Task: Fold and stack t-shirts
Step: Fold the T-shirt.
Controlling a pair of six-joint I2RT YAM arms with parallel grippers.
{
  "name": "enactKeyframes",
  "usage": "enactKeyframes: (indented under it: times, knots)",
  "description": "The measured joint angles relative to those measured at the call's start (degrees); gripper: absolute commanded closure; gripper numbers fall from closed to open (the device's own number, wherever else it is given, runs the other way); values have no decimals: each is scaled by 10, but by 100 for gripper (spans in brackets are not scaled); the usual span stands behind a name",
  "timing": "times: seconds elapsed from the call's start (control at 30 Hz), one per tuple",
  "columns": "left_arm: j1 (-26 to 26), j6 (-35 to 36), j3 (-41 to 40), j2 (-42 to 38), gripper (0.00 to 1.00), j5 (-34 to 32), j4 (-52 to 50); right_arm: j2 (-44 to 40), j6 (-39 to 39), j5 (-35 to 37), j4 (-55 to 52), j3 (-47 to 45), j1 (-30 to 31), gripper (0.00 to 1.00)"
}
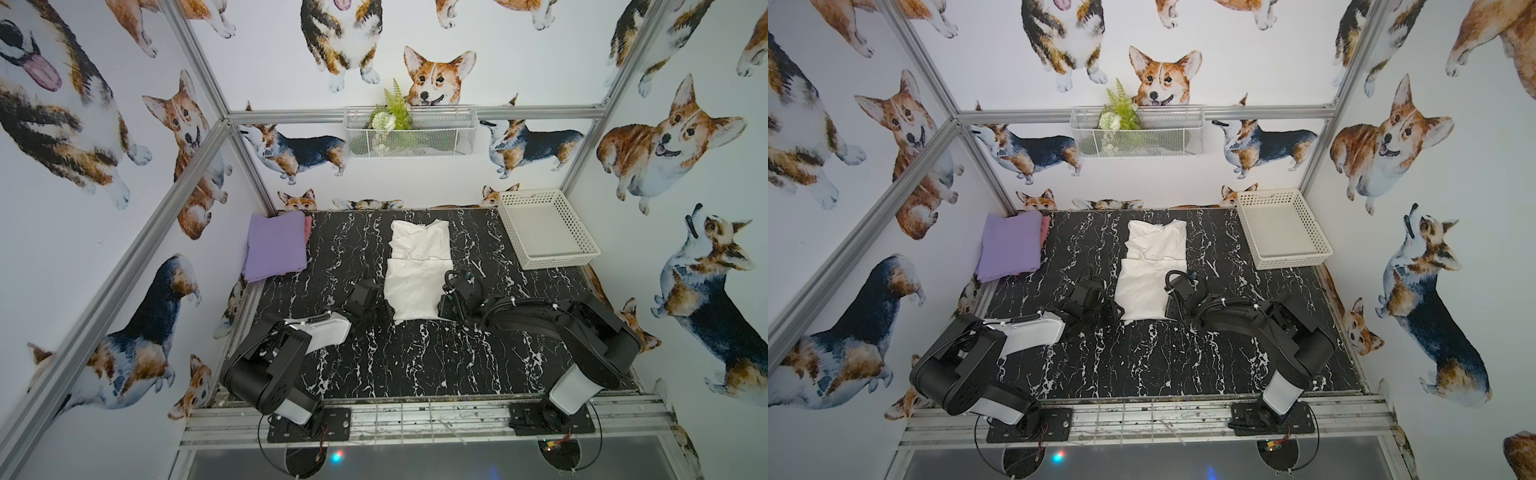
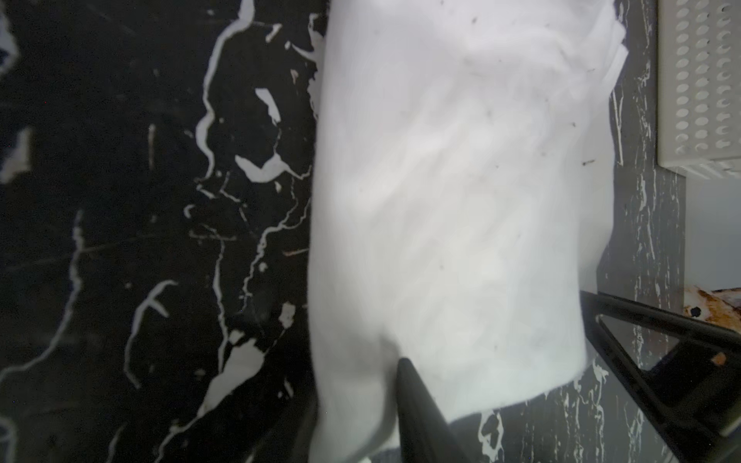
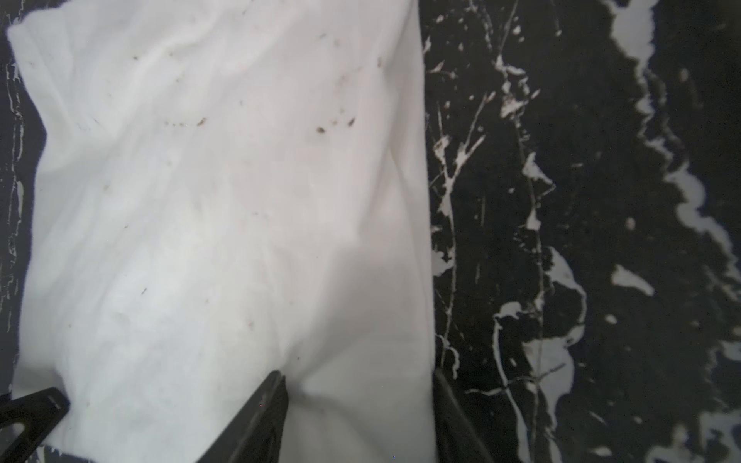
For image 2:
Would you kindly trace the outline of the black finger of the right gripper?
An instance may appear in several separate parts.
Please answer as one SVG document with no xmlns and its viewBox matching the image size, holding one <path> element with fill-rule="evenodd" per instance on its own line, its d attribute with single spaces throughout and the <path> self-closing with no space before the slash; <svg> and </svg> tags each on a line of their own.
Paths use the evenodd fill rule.
<svg viewBox="0 0 741 463">
<path fill-rule="evenodd" d="M 585 334 L 681 462 L 740 459 L 740 336 L 635 301 L 583 291 Z M 677 340 L 642 370 L 613 335 L 609 318 Z"/>
</svg>

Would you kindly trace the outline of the white printed t-shirt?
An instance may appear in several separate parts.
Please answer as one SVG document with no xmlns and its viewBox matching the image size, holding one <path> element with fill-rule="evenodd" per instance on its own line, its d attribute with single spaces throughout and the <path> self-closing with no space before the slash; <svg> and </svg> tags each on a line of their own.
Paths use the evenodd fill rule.
<svg viewBox="0 0 741 463">
<path fill-rule="evenodd" d="M 579 292 L 613 223 L 610 1 L 335 1 L 308 270 L 313 462 L 395 447 L 397 364 L 444 418 L 588 363 Z"/>
</svg>

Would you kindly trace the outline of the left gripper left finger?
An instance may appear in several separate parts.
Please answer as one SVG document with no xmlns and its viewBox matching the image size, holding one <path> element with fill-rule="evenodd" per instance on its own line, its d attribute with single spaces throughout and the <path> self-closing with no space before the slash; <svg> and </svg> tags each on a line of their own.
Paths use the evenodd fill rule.
<svg viewBox="0 0 741 463">
<path fill-rule="evenodd" d="M 316 380 L 306 375 L 279 420 L 260 439 L 246 462 L 307 463 L 316 418 Z"/>
</svg>

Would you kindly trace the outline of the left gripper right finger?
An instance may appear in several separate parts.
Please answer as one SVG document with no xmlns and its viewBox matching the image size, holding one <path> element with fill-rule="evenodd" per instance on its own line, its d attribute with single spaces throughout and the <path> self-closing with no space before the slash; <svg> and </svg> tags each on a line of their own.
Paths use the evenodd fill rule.
<svg viewBox="0 0 741 463">
<path fill-rule="evenodd" d="M 408 358 L 396 373 L 396 403 L 405 463 L 463 463 L 469 459 Z"/>
</svg>

